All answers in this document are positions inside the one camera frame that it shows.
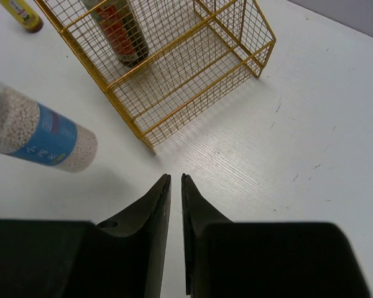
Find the white granule jar blue label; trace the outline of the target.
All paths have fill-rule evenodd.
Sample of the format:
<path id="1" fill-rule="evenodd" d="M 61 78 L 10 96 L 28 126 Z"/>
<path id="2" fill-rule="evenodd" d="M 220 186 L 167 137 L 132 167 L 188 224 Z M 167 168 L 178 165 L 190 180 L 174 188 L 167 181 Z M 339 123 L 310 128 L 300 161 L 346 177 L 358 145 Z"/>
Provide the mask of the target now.
<path id="1" fill-rule="evenodd" d="M 77 173 L 97 149 L 92 131 L 0 81 L 0 154 Z"/>

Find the dark sauce bottle red label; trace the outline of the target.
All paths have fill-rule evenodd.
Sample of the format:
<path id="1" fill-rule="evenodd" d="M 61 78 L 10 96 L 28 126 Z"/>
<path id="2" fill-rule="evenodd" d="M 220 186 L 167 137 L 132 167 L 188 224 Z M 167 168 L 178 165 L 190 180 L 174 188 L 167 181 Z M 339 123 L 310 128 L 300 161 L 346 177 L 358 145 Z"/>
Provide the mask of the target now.
<path id="1" fill-rule="evenodd" d="M 128 1 L 83 1 L 119 62 L 134 68 L 149 57 L 149 47 Z"/>

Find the small yellow label bottle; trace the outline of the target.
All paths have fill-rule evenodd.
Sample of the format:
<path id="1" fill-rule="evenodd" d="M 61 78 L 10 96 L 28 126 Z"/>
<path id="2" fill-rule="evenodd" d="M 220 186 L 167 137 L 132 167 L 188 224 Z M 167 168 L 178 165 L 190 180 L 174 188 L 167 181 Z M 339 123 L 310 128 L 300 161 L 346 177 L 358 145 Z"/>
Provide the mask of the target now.
<path id="1" fill-rule="evenodd" d="M 40 31 L 44 25 L 42 18 L 23 0 L 0 0 L 0 5 L 28 33 Z"/>

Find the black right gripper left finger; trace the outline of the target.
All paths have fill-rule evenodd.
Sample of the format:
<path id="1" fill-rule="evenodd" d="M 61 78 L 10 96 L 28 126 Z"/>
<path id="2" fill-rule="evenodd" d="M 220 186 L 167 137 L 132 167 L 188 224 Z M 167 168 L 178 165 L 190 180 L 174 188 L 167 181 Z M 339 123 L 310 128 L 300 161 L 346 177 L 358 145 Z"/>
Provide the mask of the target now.
<path id="1" fill-rule="evenodd" d="M 93 224 L 0 219 L 0 297 L 159 297 L 171 177 Z"/>

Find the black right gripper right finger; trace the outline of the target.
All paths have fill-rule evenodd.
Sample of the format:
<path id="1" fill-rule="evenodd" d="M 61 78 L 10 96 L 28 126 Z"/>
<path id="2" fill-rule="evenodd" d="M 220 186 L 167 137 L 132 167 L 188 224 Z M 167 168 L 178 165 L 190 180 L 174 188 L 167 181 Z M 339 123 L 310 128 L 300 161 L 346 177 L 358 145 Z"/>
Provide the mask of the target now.
<path id="1" fill-rule="evenodd" d="M 343 231 L 329 222 L 233 222 L 182 176 L 190 297 L 369 297 Z"/>

